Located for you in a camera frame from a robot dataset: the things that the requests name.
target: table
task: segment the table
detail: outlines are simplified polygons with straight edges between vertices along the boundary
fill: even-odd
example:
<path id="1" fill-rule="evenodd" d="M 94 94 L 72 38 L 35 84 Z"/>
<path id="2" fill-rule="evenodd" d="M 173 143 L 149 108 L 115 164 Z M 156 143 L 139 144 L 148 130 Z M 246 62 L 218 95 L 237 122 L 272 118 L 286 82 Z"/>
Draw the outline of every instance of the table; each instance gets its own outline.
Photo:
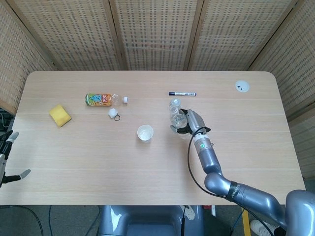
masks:
<path id="1" fill-rule="evenodd" d="M 238 80 L 251 88 L 236 90 Z M 13 129 L 20 132 L 7 175 L 25 169 L 25 179 L 3 185 L 0 204 L 24 205 L 227 205 L 208 196 L 187 168 L 188 140 L 169 128 L 170 91 L 199 113 L 226 178 L 273 194 L 281 204 L 293 189 L 304 189 L 277 88 L 268 72 L 216 71 L 37 71 L 29 75 Z M 88 92 L 129 97 L 118 108 L 85 104 Z M 62 104 L 72 120 L 58 128 L 49 110 Z M 149 124 L 152 142 L 137 138 Z M 191 165 L 203 183 L 195 149 Z"/>

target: white sneaker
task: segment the white sneaker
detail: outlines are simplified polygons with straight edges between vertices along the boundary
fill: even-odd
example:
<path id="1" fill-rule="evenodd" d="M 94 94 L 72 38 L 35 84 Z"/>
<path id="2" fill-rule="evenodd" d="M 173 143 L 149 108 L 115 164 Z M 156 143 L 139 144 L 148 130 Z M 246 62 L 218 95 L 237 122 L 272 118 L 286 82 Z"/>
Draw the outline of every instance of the white sneaker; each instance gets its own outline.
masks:
<path id="1" fill-rule="evenodd" d="M 270 229 L 271 232 L 274 232 L 275 229 L 277 228 L 277 226 L 268 224 L 266 222 L 264 223 Z M 250 226 L 251 230 L 258 236 L 271 236 L 268 230 L 258 220 L 252 220 Z"/>

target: whiteboard marker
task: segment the whiteboard marker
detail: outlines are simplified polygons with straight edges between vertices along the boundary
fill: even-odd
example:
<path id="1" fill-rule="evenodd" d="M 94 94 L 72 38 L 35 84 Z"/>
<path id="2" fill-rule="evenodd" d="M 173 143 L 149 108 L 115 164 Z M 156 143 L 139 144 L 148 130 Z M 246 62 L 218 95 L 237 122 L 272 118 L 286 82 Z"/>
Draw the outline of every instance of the whiteboard marker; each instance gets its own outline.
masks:
<path id="1" fill-rule="evenodd" d="M 197 93 L 195 92 L 169 92 L 169 96 L 193 96 L 195 97 Z"/>

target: white paper cup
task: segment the white paper cup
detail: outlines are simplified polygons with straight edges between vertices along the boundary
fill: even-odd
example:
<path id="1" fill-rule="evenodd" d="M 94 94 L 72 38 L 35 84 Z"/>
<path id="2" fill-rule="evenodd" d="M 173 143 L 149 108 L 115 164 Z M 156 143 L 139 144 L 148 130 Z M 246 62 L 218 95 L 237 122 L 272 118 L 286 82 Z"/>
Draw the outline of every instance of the white paper cup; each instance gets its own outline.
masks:
<path id="1" fill-rule="evenodd" d="M 147 124 L 144 124 L 138 128 L 137 134 L 142 142 L 149 143 L 153 136 L 153 128 Z"/>

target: yellow sponge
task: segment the yellow sponge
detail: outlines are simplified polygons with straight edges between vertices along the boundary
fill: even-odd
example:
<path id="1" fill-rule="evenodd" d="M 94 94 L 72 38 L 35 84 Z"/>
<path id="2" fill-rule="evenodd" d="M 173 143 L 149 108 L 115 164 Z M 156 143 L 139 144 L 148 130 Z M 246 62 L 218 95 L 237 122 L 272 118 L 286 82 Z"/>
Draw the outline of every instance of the yellow sponge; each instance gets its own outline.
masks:
<path id="1" fill-rule="evenodd" d="M 53 109 L 50 110 L 49 114 L 54 119 L 56 124 L 61 127 L 66 124 L 69 120 L 71 120 L 71 116 L 65 111 L 62 105 L 57 105 Z"/>

